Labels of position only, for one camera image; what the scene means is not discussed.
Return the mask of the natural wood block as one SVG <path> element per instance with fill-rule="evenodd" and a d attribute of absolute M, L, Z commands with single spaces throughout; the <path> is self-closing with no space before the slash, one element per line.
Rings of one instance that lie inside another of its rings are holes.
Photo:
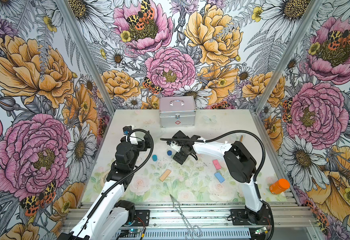
<path fill-rule="evenodd" d="M 159 178 L 159 180 L 161 182 L 164 182 L 166 180 L 166 178 L 171 174 L 171 170 L 167 169 L 165 170 L 165 172 L 161 175 L 161 177 Z"/>

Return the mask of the pink rectangular block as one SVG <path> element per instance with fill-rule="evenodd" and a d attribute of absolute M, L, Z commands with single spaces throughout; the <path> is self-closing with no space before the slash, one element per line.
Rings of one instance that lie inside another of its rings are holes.
<path fill-rule="evenodd" d="M 212 163 L 217 171 L 222 168 L 220 163 L 219 163 L 219 160 L 213 160 Z"/>

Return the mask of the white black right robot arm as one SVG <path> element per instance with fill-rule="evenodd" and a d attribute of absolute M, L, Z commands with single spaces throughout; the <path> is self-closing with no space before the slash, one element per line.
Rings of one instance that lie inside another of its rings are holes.
<path fill-rule="evenodd" d="M 242 142 L 218 142 L 218 140 L 236 133 L 246 134 L 257 140 L 262 154 L 259 164 Z M 262 140 L 256 134 L 246 130 L 234 130 L 214 139 L 206 140 L 197 135 L 188 137 L 182 131 L 178 131 L 172 138 L 161 138 L 160 140 L 167 142 L 167 145 L 176 151 L 173 159 L 181 165 L 189 156 L 196 159 L 198 154 L 223 159 L 231 177 L 241 184 L 245 199 L 241 219 L 254 225 L 271 214 L 270 208 L 262 200 L 257 184 L 257 177 L 265 164 L 266 150 Z"/>

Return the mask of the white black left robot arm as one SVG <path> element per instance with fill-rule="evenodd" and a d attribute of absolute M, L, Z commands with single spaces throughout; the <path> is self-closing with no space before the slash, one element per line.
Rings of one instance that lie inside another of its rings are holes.
<path fill-rule="evenodd" d="M 134 221 L 135 204 L 121 197 L 134 174 L 150 160 L 154 140 L 143 129 L 125 126 L 123 131 L 101 193 L 72 230 L 58 236 L 59 240 L 110 240 L 123 225 Z"/>

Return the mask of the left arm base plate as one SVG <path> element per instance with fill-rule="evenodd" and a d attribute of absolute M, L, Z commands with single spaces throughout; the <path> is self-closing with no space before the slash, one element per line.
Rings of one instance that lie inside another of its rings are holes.
<path fill-rule="evenodd" d="M 136 210 L 135 219 L 133 220 L 131 226 L 133 227 L 148 227 L 150 223 L 150 210 Z"/>

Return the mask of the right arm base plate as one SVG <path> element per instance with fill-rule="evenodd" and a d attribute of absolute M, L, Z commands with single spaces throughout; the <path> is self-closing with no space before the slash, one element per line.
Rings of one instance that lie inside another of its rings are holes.
<path fill-rule="evenodd" d="M 271 226 L 273 219 L 268 209 L 254 212 L 248 209 L 231 209 L 227 217 L 234 226 L 265 225 Z"/>

